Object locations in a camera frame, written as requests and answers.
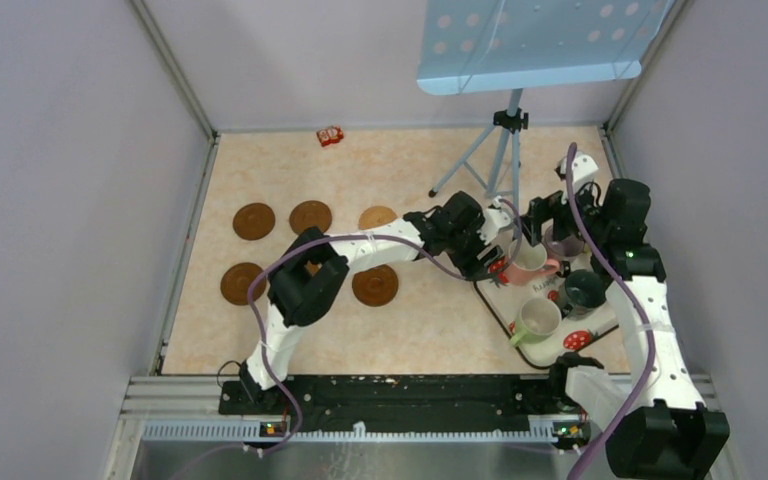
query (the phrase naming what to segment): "cork coaster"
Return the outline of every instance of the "cork coaster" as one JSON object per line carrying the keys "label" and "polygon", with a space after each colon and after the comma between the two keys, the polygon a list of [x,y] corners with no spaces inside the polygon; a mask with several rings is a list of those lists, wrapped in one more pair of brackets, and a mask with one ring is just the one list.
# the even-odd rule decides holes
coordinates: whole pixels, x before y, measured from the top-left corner
{"label": "cork coaster", "polygon": [[318,200],[308,200],[296,205],[290,213],[290,228],[296,235],[310,227],[319,227],[325,232],[331,227],[331,209]]}
{"label": "cork coaster", "polygon": [[[219,283],[219,290],[222,292],[222,296],[234,305],[248,305],[246,292],[248,292],[251,282],[261,272],[263,272],[263,269],[253,263],[238,263],[229,268]],[[265,290],[266,280],[260,282],[260,285],[255,288],[254,299],[260,298]]]}
{"label": "cork coaster", "polygon": [[387,265],[370,268],[352,278],[352,291],[364,305],[370,307],[387,305],[399,291],[399,277]]}
{"label": "cork coaster", "polygon": [[383,205],[376,205],[369,207],[360,214],[360,220],[358,220],[358,228],[361,230],[369,230],[370,228],[380,227],[381,225],[387,225],[388,223],[399,218],[391,208]]}
{"label": "cork coaster", "polygon": [[234,215],[234,231],[243,240],[260,240],[275,227],[275,212],[269,205],[250,203]]}

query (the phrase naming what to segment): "white wall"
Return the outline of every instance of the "white wall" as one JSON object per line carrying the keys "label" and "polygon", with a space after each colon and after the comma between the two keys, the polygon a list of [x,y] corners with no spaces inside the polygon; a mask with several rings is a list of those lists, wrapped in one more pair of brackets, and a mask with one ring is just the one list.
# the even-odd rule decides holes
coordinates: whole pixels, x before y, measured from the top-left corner
{"label": "white wall", "polygon": [[[508,104],[419,89],[424,1],[147,3],[219,130],[477,124]],[[597,123],[624,86],[527,89],[521,105],[534,124]]]}
{"label": "white wall", "polygon": [[100,475],[205,154],[124,0],[0,0],[0,480]]}
{"label": "white wall", "polygon": [[768,478],[768,2],[697,0],[618,132],[687,355]]}

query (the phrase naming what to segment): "beige table surface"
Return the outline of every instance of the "beige table surface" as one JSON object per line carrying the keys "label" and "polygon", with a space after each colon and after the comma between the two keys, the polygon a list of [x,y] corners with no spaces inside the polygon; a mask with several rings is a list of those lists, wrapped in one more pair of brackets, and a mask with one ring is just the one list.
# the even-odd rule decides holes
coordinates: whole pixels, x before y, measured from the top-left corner
{"label": "beige table surface", "polygon": [[[345,139],[322,148],[314,132],[222,135],[204,209],[194,239],[181,300],[163,365],[164,374],[214,374],[226,360],[245,360],[258,342],[249,307],[220,294],[219,281],[239,262],[266,267],[295,235],[291,210],[321,200],[334,216],[327,233],[357,231],[366,208],[386,205],[399,215],[443,204],[463,190],[486,204],[478,183],[461,169],[436,198],[428,190],[469,147],[481,129],[346,131]],[[473,155],[471,164],[489,171],[497,134]],[[553,172],[571,141],[598,162],[603,185],[610,172],[596,127],[532,128],[522,135],[520,205],[562,188]],[[265,238],[245,241],[231,222],[237,210],[263,202],[276,225]],[[485,310],[472,285],[458,282],[429,262],[393,265],[396,298],[370,308],[355,299],[347,279],[322,320],[309,327],[290,362],[290,373],[432,374],[529,373]],[[266,310],[266,295],[257,306]],[[618,331],[582,351],[611,372],[627,372]]]}

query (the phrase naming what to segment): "green mug handle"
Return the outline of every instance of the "green mug handle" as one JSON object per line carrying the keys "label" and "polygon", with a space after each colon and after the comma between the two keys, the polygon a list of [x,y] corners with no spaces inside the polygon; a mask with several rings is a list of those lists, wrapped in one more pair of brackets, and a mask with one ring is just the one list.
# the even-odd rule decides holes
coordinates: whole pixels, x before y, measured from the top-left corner
{"label": "green mug handle", "polygon": [[520,331],[516,332],[516,333],[515,333],[515,334],[514,334],[514,335],[511,337],[511,339],[510,339],[510,342],[511,342],[511,346],[512,346],[512,347],[518,347],[518,346],[519,346],[519,342],[521,342],[521,341],[522,341],[522,339],[523,339],[523,338],[524,338],[526,335],[528,335],[528,330],[526,330],[525,328],[521,328],[521,329],[520,329]]}

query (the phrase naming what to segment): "light blue music stand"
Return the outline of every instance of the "light blue music stand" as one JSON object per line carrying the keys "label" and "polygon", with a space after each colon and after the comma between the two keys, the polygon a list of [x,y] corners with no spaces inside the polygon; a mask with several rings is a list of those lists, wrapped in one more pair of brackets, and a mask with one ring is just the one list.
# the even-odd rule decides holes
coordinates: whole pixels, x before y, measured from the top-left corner
{"label": "light blue music stand", "polygon": [[[485,195],[512,195],[519,206],[519,108],[524,88],[633,78],[673,0],[429,0],[419,87],[432,95],[511,90],[507,110],[473,142],[428,192],[433,197],[460,167]],[[485,181],[469,157],[502,127]],[[508,140],[511,164],[500,175]],[[512,188],[499,191],[507,171]]]}

